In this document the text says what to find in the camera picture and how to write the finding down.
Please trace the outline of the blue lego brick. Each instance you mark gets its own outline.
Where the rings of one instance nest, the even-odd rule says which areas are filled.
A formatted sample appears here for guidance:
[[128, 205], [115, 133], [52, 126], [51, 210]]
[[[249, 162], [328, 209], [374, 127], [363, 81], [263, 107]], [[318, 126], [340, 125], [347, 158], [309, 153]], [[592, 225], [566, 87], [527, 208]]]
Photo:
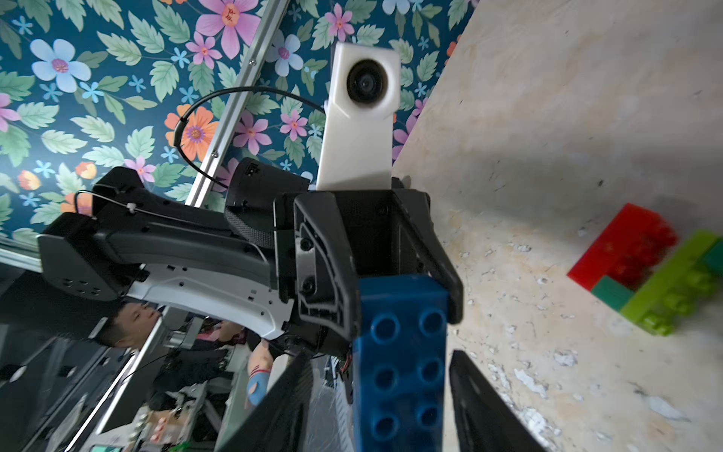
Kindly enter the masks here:
[[439, 451], [447, 291], [429, 276], [364, 279], [353, 350], [357, 450]]

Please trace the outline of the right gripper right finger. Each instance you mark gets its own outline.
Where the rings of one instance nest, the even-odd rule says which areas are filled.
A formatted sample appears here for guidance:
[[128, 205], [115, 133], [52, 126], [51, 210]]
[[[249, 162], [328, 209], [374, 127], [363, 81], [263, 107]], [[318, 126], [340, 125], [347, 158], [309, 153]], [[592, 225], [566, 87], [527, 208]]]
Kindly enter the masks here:
[[462, 350], [452, 354], [449, 380], [461, 452], [544, 452]]

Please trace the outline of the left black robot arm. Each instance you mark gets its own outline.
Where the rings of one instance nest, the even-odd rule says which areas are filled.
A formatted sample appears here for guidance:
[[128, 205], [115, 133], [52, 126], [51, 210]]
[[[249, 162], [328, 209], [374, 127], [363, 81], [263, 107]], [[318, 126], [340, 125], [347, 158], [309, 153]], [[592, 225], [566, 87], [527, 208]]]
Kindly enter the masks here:
[[310, 190], [251, 158], [222, 212], [153, 194], [126, 168], [38, 238], [43, 277], [95, 302], [150, 301], [240, 324], [277, 350], [341, 356], [363, 330], [363, 292], [378, 279], [429, 276], [450, 323], [463, 285], [436, 236], [430, 199], [382, 190]]

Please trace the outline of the small green lego brick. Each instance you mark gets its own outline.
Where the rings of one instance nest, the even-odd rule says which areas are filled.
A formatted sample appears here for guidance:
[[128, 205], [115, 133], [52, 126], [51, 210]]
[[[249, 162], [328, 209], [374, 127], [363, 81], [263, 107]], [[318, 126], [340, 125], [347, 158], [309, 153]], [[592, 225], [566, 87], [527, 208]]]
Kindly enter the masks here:
[[595, 284], [591, 293], [616, 312], [634, 297], [635, 292], [609, 276], [604, 276]]
[[702, 257], [702, 263], [717, 278], [723, 276], [723, 241], [719, 239]]

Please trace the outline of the red lego brick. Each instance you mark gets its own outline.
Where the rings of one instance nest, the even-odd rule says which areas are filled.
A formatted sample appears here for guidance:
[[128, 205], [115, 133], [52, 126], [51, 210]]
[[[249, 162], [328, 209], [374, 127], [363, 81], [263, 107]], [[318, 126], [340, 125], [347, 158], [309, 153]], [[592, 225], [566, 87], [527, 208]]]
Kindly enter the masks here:
[[604, 277], [636, 290], [678, 236], [658, 213], [627, 203], [568, 272], [591, 291]]

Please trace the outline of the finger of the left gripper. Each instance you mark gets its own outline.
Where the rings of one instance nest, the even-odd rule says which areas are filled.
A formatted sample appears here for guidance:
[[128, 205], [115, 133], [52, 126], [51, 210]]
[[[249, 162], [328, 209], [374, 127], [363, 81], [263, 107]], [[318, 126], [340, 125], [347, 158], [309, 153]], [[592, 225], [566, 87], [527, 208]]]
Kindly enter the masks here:
[[447, 321], [463, 320], [464, 287], [457, 269], [437, 237], [430, 210], [429, 194], [416, 189], [393, 189], [395, 209], [410, 239], [412, 249], [427, 273], [448, 292]]

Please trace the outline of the lime green lego brick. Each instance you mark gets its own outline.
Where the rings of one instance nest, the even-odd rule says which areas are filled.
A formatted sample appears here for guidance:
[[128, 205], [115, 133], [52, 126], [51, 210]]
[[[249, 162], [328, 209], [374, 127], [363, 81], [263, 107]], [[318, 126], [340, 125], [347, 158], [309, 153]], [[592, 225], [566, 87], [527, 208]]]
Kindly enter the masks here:
[[698, 310], [700, 303], [720, 288], [717, 278], [702, 263], [702, 257], [722, 239], [700, 230], [663, 263], [619, 312], [624, 318], [654, 336], [668, 336], [678, 323]]

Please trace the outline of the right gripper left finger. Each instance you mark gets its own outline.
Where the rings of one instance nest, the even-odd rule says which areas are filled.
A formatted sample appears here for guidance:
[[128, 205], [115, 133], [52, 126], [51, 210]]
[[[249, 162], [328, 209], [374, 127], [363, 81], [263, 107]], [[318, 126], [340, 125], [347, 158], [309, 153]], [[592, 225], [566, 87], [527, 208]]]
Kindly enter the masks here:
[[302, 451], [313, 386], [311, 354], [302, 352], [218, 451]]

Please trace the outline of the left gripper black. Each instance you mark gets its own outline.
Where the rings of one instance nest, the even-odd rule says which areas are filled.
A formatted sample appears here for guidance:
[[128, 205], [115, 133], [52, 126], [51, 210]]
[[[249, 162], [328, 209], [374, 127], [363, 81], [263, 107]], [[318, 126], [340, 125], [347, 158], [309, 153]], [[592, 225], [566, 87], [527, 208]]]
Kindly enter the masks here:
[[360, 329], [360, 282], [407, 271], [392, 189], [312, 190], [245, 158], [224, 215], [237, 235], [274, 254], [280, 298], [294, 305], [277, 341], [284, 350], [347, 350]]

